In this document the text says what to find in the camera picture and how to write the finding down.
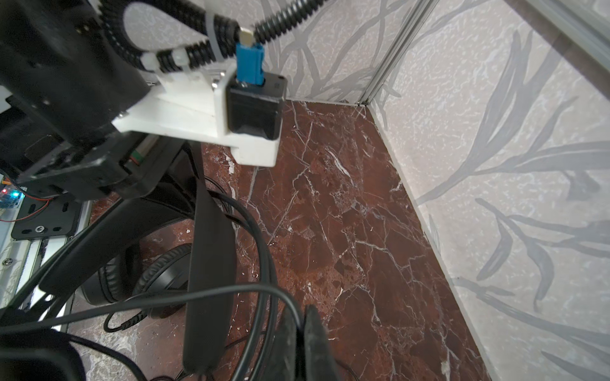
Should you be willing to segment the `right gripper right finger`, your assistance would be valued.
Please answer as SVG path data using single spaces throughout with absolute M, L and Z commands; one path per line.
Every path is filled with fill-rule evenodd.
M 304 380 L 340 380 L 335 359 L 330 350 L 326 329 L 318 309 L 309 305 L 305 309 L 302 344 L 302 371 Z

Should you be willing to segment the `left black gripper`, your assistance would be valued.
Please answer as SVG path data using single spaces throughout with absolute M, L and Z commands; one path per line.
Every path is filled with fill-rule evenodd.
M 116 128 L 150 88 L 89 3 L 2 2 L 1 85 L 17 113 L 1 123 L 1 169 L 18 185 L 42 198 L 169 197 L 187 144 Z

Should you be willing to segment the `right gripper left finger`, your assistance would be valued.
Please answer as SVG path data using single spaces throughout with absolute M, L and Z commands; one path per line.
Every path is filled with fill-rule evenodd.
M 263 381 L 295 381 L 297 374 L 297 325 L 286 307 L 281 314 L 267 365 L 261 374 Z

